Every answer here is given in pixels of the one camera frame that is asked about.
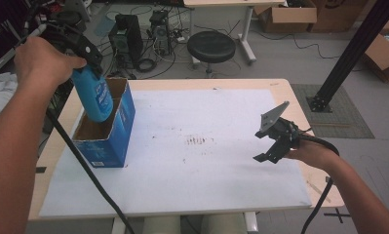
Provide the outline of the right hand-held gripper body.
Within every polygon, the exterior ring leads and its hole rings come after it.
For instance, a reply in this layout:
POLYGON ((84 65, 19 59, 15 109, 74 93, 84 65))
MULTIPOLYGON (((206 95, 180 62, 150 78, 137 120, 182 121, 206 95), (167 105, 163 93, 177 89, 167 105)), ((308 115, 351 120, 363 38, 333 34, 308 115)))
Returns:
POLYGON ((271 148, 275 148, 275 144, 280 139, 284 139, 286 143, 291 143, 292 139, 297 136, 298 126, 292 121, 282 118, 282 114, 289 105, 288 101, 284 101, 260 115, 259 130, 254 135, 258 138, 269 137, 273 139, 271 148))

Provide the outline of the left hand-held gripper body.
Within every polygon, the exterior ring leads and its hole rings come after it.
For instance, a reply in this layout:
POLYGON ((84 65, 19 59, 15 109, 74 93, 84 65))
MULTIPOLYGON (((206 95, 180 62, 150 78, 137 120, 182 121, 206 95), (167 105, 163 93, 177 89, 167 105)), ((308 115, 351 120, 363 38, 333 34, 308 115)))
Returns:
POLYGON ((25 43, 28 37, 38 36, 44 38, 58 51, 62 53, 71 51, 76 55, 73 51, 74 43, 78 36, 84 35, 76 24, 81 24, 82 17, 75 11, 52 13, 46 7, 49 1, 31 2, 20 42, 25 43))

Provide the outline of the blue bottle with white cap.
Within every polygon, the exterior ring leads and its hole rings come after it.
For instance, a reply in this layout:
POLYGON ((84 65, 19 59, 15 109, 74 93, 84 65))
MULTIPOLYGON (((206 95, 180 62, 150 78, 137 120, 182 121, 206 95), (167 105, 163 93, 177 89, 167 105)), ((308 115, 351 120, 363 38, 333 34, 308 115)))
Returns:
POLYGON ((81 70, 73 70, 72 81, 88 118, 97 123, 107 120, 113 109, 113 100, 105 78, 95 75, 86 65, 81 70))

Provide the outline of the blue cardboard box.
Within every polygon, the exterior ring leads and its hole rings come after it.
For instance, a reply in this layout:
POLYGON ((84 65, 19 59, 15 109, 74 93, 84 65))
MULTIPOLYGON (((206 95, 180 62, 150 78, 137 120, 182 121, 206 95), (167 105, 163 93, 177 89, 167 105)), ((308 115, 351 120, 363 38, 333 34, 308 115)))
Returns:
POLYGON ((97 123, 83 112, 72 140, 94 168, 122 168, 136 109, 127 79, 107 79, 106 83, 113 100, 110 116, 97 123))

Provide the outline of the person's right hand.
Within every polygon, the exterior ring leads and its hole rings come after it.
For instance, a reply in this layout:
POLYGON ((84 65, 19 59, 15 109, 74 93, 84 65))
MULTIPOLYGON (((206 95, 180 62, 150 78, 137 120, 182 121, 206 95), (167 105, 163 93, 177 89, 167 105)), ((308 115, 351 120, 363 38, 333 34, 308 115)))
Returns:
POLYGON ((340 161, 340 158, 320 143, 302 141, 298 148, 286 154, 289 159, 299 160, 311 167, 329 172, 340 161))

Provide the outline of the person's left hand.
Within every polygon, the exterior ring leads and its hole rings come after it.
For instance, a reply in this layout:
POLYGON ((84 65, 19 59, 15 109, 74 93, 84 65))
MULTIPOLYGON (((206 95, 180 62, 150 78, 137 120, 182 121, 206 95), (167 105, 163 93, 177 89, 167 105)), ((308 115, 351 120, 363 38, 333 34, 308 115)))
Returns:
POLYGON ((76 68, 83 68, 84 58, 59 52, 45 39, 28 37, 16 49, 14 58, 18 77, 17 92, 30 97, 49 98, 76 68))

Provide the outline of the black computer tower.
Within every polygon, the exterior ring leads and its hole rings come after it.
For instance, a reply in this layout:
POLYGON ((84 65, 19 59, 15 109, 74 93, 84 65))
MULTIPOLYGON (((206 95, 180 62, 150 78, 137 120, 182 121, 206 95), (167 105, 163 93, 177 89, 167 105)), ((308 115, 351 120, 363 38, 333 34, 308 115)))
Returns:
POLYGON ((137 15, 116 15, 108 38, 115 58, 128 68, 136 68, 143 48, 137 15))

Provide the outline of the grey floor mat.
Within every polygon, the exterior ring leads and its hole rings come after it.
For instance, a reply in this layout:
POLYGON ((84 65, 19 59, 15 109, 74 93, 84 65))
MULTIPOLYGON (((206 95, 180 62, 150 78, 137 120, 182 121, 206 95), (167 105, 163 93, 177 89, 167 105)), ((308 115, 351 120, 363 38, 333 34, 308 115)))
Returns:
POLYGON ((325 110, 313 112, 309 101, 320 88, 320 85, 292 84, 292 90, 317 137, 374 138, 343 87, 337 90, 325 110))

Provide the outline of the open-sided computer tower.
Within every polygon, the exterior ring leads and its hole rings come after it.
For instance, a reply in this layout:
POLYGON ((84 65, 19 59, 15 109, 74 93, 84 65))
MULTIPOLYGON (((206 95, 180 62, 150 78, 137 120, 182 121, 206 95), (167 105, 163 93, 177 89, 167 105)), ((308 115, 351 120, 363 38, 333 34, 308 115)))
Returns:
POLYGON ((154 51, 160 56, 167 56, 171 53, 168 14, 167 10, 155 10, 149 19, 154 51))

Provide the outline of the black round stool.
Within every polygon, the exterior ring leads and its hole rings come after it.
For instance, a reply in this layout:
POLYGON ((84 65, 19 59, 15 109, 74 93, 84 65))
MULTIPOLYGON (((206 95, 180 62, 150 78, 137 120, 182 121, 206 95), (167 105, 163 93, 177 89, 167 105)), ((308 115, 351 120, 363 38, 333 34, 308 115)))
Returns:
POLYGON ((189 54, 207 64, 206 74, 212 77, 212 64, 232 59, 236 44, 230 36, 218 31, 201 31, 191 36, 187 42, 189 54))

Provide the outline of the open brown cardboard box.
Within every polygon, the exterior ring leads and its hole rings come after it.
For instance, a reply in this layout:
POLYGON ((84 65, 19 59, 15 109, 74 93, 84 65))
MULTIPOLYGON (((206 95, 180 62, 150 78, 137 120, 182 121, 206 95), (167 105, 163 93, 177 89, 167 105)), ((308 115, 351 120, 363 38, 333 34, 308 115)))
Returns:
POLYGON ((317 22, 317 7, 311 0, 285 0, 274 6, 255 6, 253 11, 264 32, 300 33, 317 22))

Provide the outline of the tilted brown cardboard box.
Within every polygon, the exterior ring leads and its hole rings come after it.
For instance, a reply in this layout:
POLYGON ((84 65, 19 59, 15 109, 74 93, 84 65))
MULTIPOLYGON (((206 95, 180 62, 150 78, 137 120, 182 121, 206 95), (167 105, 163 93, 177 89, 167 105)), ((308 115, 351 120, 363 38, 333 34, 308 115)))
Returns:
POLYGON ((389 20, 366 50, 365 63, 376 76, 389 83, 389 20))

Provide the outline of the large brown cardboard box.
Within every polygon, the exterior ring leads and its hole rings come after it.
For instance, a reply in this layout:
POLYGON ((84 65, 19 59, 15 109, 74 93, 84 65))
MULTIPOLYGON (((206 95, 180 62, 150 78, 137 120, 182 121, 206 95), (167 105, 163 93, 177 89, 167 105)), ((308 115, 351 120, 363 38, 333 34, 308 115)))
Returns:
POLYGON ((313 33, 349 30, 368 0, 311 0, 317 8, 317 21, 308 26, 313 33))

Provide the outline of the white-legged wooden table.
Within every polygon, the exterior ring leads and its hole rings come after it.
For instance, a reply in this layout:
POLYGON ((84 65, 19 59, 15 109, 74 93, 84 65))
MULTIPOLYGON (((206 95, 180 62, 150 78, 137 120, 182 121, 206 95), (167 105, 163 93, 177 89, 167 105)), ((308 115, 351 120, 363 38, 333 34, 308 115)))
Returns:
POLYGON ((184 6, 190 11, 190 35, 194 34, 194 10, 202 7, 233 7, 233 6, 245 6, 245 19, 243 31, 238 35, 240 47, 243 49, 246 57, 246 62, 252 64, 256 62, 256 57, 248 42, 248 36, 250 31, 250 25, 253 16, 254 6, 268 6, 282 4, 285 0, 183 0, 184 6))

